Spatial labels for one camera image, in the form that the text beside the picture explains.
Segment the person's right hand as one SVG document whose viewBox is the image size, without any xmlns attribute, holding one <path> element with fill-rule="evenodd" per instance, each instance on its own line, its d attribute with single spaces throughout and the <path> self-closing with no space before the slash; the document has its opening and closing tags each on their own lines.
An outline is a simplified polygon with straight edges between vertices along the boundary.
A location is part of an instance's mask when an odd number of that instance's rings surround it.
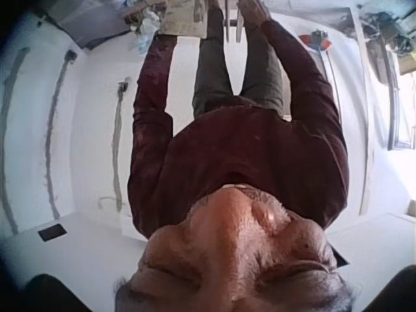
<svg viewBox="0 0 416 312">
<path fill-rule="evenodd" d="M 271 20 L 268 8 L 262 0 L 239 0 L 238 7 L 245 21 L 255 26 L 262 26 Z"/>
</svg>

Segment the red and blue plastic tool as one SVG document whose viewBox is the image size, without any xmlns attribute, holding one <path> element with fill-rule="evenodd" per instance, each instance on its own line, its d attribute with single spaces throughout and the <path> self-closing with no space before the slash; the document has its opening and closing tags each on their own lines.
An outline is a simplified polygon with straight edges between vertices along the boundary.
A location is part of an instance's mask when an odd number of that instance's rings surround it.
<svg viewBox="0 0 416 312">
<path fill-rule="evenodd" d="M 301 34 L 298 37 L 304 45 L 314 51 L 325 52 L 332 46 L 332 42 L 328 40 L 328 33 L 321 30 Z"/>
</svg>

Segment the grey plaster-stained board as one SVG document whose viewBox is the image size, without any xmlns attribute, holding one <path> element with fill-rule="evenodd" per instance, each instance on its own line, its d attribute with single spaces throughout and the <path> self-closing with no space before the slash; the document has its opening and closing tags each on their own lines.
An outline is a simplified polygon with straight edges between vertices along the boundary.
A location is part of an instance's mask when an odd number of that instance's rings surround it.
<svg viewBox="0 0 416 312">
<path fill-rule="evenodd" d="M 207 0 L 166 0 L 161 34 L 205 39 Z"/>
</svg>

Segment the person's legs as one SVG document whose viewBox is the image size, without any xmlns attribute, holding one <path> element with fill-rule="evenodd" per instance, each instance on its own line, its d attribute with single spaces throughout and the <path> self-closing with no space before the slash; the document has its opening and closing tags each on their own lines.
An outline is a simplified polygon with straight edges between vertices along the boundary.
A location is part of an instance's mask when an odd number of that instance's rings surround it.
<svg viewBox="0 0 416 312">
<path fill-rule="evenodd" d="M 198 67 L 192 98 L 194 118 L 238 100 L 233 94 L 224 54 L 224 15 L 217 0 L 208 0 L 207 38 L 200 40 Z M 246 26 L 247 58 L 239 96 L 250 106 L 283 115 L 280 62 L 259 27 Z"/>
</svg>

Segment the brown wooden clutter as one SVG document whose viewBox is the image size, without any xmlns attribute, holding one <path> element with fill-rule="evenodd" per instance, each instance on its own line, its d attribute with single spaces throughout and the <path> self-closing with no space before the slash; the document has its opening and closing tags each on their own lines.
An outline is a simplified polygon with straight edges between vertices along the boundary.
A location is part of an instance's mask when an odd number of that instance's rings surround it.
<svg viewBox="0 0 416 312">
<path fill-rule="evenodd" d="M 144 9 L 147 7 L 146 0 L 125 0 L 126 8 L 123 20 L 132 31 L 137 31 L 144 19 Z"/>
</svg>

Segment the heap of construction clutter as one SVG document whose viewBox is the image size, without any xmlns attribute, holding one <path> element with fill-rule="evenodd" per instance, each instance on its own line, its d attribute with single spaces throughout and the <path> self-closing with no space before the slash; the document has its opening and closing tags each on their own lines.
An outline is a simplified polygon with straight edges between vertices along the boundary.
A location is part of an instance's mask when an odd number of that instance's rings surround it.
<svg viewBox="0 0 416 312">
<path fill-rule="evenodd" d="M 416 0 L 357 0 L 355 6 L 396 53 L 400 74 L 416 72 Z"/>
</svg>

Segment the dark rectangular recessed box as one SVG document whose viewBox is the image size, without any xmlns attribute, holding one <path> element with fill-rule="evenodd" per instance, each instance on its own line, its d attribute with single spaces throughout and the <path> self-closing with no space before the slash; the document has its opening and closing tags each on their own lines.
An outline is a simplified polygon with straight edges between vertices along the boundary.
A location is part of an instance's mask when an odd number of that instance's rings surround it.
<svg viewBox="0 0 416 312">
<path fill-rule="evenodd" d="M 331 246 L 331 250 L 336 260 L 337 268 L 341 268 L 350 264 L 333 246 Z"/>
<path fill-rule="evenodd" d="M 67 231 L 61 224 L 55 224 L 38 231 L 38 234 L 44 242 L 47 242 L 67 234 Z"/>
</svg>

